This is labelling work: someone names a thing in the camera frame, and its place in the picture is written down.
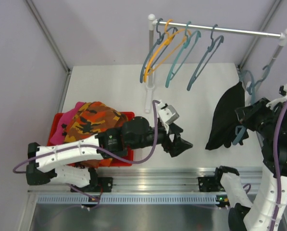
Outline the teal hanger of camouflage trousers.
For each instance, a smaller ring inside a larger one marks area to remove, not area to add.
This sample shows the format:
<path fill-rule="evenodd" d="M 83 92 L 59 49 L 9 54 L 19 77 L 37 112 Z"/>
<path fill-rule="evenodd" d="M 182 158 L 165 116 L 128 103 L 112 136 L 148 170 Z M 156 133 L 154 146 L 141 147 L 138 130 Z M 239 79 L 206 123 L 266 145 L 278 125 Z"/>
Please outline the teal hanger of camouflage trousers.
<path fill-rule="evenodd" d="M 212 56 L 215 54 L 215 52 L 218 50 L 220 45 L 222 45 L 223 42 L 224 42 L 224 36 L 223 35 L 220 35 L 217 38 L 213 37 L 213 33 L 214 33 L 214 31 L 215 31 L 215 29 L 217 27 L 218 27 L 217 24 L 215 24 L 212 27 L 212 30 L 211 30 L 211 33 L 210 33 L 211 44 L 208 46 L 205 54 L 203 55 L 203 57 L 201 58 L 200 62 L 197 65 L 195 71 L 193 72 L 193 74 L 192 74 L 192 76 L 191 76 L 191 78 L 189 80 L 189 83 L 187 85 L 187 91 L 191 90 L 191 87 L 194 84 L 194 82 L 200 76 L 200 74 L 204 70 L 205 66 L 208 64 L 208 62 L 210 61 Z"/>

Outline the teal hanger of newspaper trousers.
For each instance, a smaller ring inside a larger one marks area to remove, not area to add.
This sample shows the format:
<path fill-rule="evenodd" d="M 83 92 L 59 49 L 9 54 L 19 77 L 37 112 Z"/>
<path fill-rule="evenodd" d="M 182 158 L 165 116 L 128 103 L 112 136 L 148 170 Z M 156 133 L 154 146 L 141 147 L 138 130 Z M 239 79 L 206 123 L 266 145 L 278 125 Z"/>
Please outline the teal hanger of newspaper trousers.
<path fill-rule="evenodd" d="M 154 22 L 156 23 L 155 25 L 151 24 L 151 27 L 153 27 L 153 30 L 150 31 L 151 40 L 153 41 L 154 39 L 154 29 L 158 33 L 158 38 L 150 47 L 149 52 L 145 58 L 139 75 L 140 83 L 146 83 L 149 77 L 154 74 L 154 72 L 160 67 L 160 65 L 162 65 L 172 55 L 172 53 L 176 51 L 176 48 L 174 48 L 172 52 L 170 52 L 166 57 L 159 61 L 163 53 L 166 51 L 175 36 L 178 34 L 179 30 L 177 29 L 177 27 L 169 26 L 169 24 L 173 22 L 172 19 L 169 19 L 165 23 L 163 32 L 159 30 L 159 26 L 161 22 L 163 22 L 163 19 L 155 19 L 153 20 L 153 23 Z"/>

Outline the pink trousers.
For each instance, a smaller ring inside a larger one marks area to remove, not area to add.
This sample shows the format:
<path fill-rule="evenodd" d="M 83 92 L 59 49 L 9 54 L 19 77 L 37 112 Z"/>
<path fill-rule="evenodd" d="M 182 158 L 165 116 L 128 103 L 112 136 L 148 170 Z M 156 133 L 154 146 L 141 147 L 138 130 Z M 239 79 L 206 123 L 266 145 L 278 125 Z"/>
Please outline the pink trousers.
<path fill-rule="evenodd" d="M 54 138 L 54 141 L 51 142 L 54 145 L 60 145 L 68 142 L 67 133 L 82 113 L 81 107 L 84 106 L 84 104 L 85 102 L 77 102 L 73 109 L 64 113 L 65 117 L 61 118 L 62 124 L 58 126 L 58 128 L 62 129 L 62 131 L 58 131 L 58 135 L 52 137 Z"/>

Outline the orange plastic hanger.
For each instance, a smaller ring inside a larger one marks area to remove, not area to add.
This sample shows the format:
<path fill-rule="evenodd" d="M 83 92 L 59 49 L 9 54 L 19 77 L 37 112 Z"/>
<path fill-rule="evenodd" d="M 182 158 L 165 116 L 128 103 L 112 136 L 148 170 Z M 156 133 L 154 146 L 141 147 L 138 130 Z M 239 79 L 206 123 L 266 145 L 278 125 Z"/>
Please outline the orange plastic hanger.
<path fill-rule="evenodd" d="M 162 65 L 173 53 L 175 53 L 178 48 L 184 45 L 186 40 L 190 37 L 190 30 L 186 28 L 178 29 L 176 26 L 170 25 L 170 23 L 173 23 L 172 19 L 165 23 L 164 31 L 160 32 L 158 27 L 161 25 L 161 22 L 162 18 L 156 21 L 156 32 L 159 33 L 159 36 L 150 48 L 149 53 L 141 68 L 139 77 L 140 83 L 147 82 L 148 76 L 153 74 L 156 69 Z M 161 61 L 159 61 L 161 56 L 173 42 L 174 38 L 182 33 L 184 33 L 184 35 L 182 36 L 181 42 L 179 42 L 172 51 L 170 51 Z"/>

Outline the orange camouflage trousers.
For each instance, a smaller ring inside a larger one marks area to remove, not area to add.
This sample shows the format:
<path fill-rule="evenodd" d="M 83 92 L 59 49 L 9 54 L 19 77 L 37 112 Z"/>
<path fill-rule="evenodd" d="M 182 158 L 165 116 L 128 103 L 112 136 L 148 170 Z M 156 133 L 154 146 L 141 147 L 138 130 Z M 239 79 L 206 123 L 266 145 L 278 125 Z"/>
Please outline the orange camouflage trousers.
<path fill-rule="evenodd" d="M 68 143 L 86 139 L 110 128 L 118 128 L 128 121 L 121 112 L 101 102 L 87 102 L 82 113 L 67 133 Z"/>

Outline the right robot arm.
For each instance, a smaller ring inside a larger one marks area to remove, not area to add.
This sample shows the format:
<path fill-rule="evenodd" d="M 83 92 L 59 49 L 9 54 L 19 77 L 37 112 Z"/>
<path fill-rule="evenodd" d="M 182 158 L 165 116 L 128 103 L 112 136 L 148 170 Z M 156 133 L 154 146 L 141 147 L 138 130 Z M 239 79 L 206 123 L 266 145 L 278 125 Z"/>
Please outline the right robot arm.
<path fill-rule="evenodd" d="M 227 194 L 231 231 L 276 231 L 287 206 L 287 102 L 262 98 L 235 113 L 240 124 L 263 137 L 262 180 L 254 201 L 235 168 L 216 168 L 214 186 Z"/>

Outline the black trousers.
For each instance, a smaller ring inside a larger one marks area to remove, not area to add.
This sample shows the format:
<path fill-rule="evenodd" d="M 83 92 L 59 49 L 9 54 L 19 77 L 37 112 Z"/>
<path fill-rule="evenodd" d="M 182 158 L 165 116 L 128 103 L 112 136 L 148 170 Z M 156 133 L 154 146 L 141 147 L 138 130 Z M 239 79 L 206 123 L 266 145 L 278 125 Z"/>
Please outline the black trousers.
<path fill-rule="evenodd" d="M 229 88 L 220 98 L 212 118 L 212 128 L 206 150 L 236 145 L 236 127 L 240 125 L 235 110 L 245 106 L 245 90 L 241 82 Z"/>

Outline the teal hanger of black trousers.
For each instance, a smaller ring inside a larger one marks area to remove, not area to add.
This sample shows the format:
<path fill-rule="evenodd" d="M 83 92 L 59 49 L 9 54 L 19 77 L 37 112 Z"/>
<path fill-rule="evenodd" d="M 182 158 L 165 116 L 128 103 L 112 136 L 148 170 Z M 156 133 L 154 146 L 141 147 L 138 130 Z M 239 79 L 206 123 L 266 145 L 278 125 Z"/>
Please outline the teal hanger of black trousers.
<path fill-rule="evenodd" d="M 244 70 L 239 73 L 239 80 L 242 82 L 245 79 L 246 74 L 250 75 L 250 81 L 247 82 L 245 86 L 245 106 L 250 106 L 255 103 L 255 81 L 254 76 L 249 70 Z M 245 135 L 247 129 L 242 126 L 238 125 L 235 128 L 235 139 L 233 140 L 232 144 L 237 145 L 242 141 L 243 136 Z"/>

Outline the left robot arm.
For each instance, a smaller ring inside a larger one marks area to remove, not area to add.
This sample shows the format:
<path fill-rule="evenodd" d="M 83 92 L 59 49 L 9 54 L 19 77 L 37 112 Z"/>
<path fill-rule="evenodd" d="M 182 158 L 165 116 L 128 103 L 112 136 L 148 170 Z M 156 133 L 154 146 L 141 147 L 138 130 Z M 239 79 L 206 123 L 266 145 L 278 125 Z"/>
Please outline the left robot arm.
<path fill-rule="evenodd" d="M 88 138 L 54 146 L 40 146 L 36 142 L 28 146 L 29 163 L 26 166 L 28 185 L 66 183 L 93 191 L 98 186 L 95 168 L 77 168 L 72 163 L 87 160 L 124 160 L 129 150 L 160 144 L 166 153 L 176 157 L 193 145 L 181 138 L 183 129 L 175 123 L 164 127 L 150 126 L 147 119 L 136 116 L 121 127 L 110 128 Z"/>

